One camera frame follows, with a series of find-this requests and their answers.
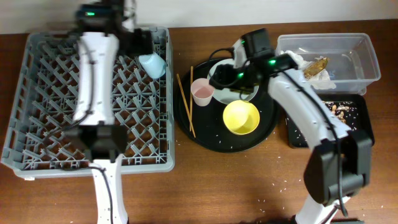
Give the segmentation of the blue plastic cup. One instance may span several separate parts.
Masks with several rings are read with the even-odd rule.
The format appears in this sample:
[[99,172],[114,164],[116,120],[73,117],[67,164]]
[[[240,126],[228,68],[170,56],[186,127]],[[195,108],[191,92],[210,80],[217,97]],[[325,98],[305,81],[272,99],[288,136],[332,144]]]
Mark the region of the blue plastic cup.
[[166,62],[156,52],[149,55],[140,55],[139,62],[152,79],[158,79],[165,74]]

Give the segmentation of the white ceramic plate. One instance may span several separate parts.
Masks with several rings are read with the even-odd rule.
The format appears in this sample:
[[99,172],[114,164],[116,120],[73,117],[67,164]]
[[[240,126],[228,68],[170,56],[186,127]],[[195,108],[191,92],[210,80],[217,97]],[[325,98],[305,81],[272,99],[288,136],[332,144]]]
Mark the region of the white ceramic plate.
[[[233,59],[231,59],[231,58],[221,59],[220,58],[218,62],[216,62],[214,65],[211,66],[210,73],[208,74],[207,79],[208,80],[210,79],[210,77],[215,72],[217,66],[224,65],[224,64],[232,65]],[[240,95],[239,92],[230,91],[227,88],[224,88],[222,90],[215,89],[213,98],[216,99],[217,101],[219,101],[220,103],[223,103],[226,105],[228,105],[229,103],[231,103],[233,101],[240,100],[240,99],[245,100],[245,101],[251,101],[257,94],[258,89],[259,89],[259,86],[257,85],[254,87],[254,91],[252,93],[250,93],[250,94],[243,93],[242,95]]]

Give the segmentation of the yellow bowl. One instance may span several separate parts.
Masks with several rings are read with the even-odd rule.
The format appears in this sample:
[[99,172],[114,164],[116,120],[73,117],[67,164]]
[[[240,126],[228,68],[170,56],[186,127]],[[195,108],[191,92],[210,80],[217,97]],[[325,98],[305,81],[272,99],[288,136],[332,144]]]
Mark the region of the yellow bowl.
[[259,126],[259,110],[248,101],[236,100],[225,107],[223,122],[231,133],[246,135]]

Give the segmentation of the pink plastic cup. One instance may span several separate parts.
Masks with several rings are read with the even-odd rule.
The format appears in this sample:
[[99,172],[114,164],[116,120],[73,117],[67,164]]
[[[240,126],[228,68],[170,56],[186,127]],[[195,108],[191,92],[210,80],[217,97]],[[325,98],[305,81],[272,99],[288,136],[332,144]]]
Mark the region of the pink plastic cup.
[[208,79],[198,78],[191,84],[190,91],[198,106],[207,106],[210,104],[215,88],[210,85]]

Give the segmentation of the gold foil wrapper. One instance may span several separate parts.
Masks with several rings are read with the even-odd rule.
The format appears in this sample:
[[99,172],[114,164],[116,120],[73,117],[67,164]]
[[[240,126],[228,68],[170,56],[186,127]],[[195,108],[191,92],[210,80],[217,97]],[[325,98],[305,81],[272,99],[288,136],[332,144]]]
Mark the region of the gold foil wrapper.
[[313,62],[311,65],[309,65],[304,71],[304,77],[309,80],[310,78],[314,77],[318,73],[320,73],[322,70],[326,68],[328,65],[329,58],[321,58],[317,60],[316,62]]

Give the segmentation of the white paper napkin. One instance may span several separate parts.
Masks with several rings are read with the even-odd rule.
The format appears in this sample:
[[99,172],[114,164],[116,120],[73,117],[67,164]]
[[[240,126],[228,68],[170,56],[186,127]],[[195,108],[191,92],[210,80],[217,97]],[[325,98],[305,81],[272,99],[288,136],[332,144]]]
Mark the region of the white paper napkin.
[[[315,61],[307,61],[305,60],[301,55],[296,54],[292,52],[291,50],[286,50],[286,51],[280,51],[280,54],[289,54],[293,60],[296,62],[298,65],[298,69],[301,71],[304,71],[309,65],[311,65],[313,62],[316,62],[317,60],[321,58],[327,58],[323,56],[319,56],[318,58],[315,59]],[[336,85],[332,82],[329,73],[327,72],[326,68],[322,70],[320,73],[315,75],[314,77],[310,78],[309,80],[306,79],[306,81],[310,82],[312,87],[316,90],[332,90],[336,88]]]

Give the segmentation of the food scraps pile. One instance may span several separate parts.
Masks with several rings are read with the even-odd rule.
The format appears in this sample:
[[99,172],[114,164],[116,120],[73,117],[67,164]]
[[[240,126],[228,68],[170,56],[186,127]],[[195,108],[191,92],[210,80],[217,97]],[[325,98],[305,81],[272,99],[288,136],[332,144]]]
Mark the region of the food scraps pile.
[[323,102],[331,111],[333,115],[335,115],[341,122],[346,123],[345,115],[348,114],[350,107],[345,106],[342,103],[336,103],[332,101],[324,101]]

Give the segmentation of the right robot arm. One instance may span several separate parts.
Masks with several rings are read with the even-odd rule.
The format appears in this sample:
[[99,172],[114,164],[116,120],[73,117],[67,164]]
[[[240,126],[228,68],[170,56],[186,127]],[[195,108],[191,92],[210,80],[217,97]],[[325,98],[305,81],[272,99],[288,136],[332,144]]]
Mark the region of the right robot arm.
[[266,29],[242,35],[227,51],[231,65],[208,69],[216,89],[252,92],[263,86],[307,139],[311,156],[304,171],[308,197],[286,223],[330,223],[346,202],[370,182],[372,139],[333,115],[289,54],[276,55]]

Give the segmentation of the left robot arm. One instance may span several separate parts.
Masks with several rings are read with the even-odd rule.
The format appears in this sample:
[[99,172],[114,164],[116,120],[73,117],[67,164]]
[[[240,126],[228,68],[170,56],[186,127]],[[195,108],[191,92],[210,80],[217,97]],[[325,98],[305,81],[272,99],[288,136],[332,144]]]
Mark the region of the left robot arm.
[[115,123],[112,106],[117,54],[153,52],[152,35],[136,26],[136,2],[99,1],[76,12],[80,58],[78,103],[73,124],[65,129],[71,143],[88,159],[96,194],[98,223],[128,223],[121,181],[126,128]]

